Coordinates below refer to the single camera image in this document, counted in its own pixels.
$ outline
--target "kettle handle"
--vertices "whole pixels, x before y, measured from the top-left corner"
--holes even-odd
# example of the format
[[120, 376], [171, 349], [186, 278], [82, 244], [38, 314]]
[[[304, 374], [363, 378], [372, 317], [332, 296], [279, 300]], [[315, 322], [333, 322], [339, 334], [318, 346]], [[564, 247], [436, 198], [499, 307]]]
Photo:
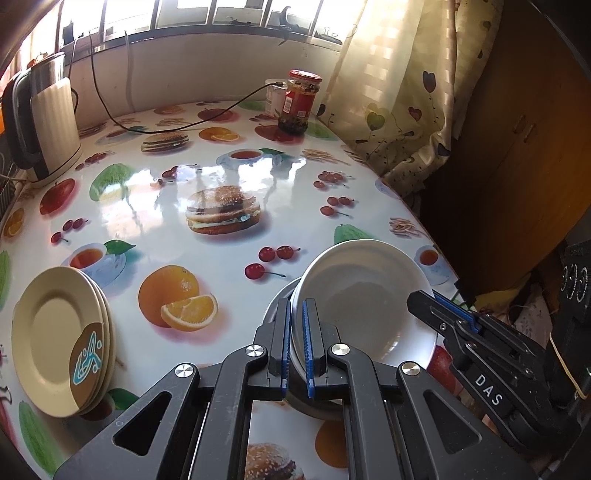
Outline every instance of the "kettle handle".
[[[29, 72], [14, 79], [10, 100], [9, 108], [12, 111], [15, 136], [21, 151], [21, 155], [13, 155], [13, 160], [20, 168], [33, 168], [37, 162], [43, 159], [43, 155], [37, 141], [33, 113], [31, 112], [31, 77]], [[28, 135], [25, 133], [25, 129], [30, 129]]]

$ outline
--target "electric kettle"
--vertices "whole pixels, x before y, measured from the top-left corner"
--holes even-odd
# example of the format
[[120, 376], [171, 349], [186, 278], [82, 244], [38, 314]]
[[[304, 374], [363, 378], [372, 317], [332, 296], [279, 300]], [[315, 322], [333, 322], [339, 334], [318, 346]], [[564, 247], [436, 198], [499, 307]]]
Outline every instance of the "electric kettle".
[[66, 172], [82, 153], [64, 58], [55, 53], [17, 73], [2, 97], [12, 160], [37, 187]]

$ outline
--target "red jar lid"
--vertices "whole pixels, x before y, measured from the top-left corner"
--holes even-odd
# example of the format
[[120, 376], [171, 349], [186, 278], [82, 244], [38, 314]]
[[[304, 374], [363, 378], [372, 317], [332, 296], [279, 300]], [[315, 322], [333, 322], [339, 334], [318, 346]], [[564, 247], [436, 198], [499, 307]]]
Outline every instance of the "red jar lid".
[[307, 80], [308, 82], [320, 83], [322, 77], [315, 73], [304, 72], [303, 70], [292, 70], [290, 71], [290, 77], [294, 77], [300, 80]]

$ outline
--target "cabinet door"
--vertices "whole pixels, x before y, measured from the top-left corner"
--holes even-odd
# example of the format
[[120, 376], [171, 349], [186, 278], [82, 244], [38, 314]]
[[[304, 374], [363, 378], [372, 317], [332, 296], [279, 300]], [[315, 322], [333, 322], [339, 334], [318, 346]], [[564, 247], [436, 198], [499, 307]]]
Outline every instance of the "cabinet door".
[[443, 201], [446, 210], [462, 206], [482, 188], [529, 120], [527, 112], [542, 87], [540, 79], [551, 69], [548, 27], [547, 20], [526, 0], [505, 3], [495, 45], [470, 100], [460, 139], [451, 159], [429, 182], [431, 195]]
[[459, 268], [478, 293], [509, 288], [591, 205], [591, 83], [554, 31], [530, 120], [475, 202]]

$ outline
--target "wire basket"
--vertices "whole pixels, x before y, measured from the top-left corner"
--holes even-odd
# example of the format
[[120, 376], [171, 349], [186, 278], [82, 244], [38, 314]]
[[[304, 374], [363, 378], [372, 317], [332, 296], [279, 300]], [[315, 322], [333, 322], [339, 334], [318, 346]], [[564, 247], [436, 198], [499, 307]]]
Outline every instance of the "wire basket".
[[[18, 174], [19, 168], [12, 162], [7, 162], [8, 165], [4, 165], [2, 174], [7, 177], [14, 177]], [[0, 218], [4, 218], [10, 204], [14, 198], [16, 192], [16, 186], [13, 181], [7, 179], [0, 179]]]

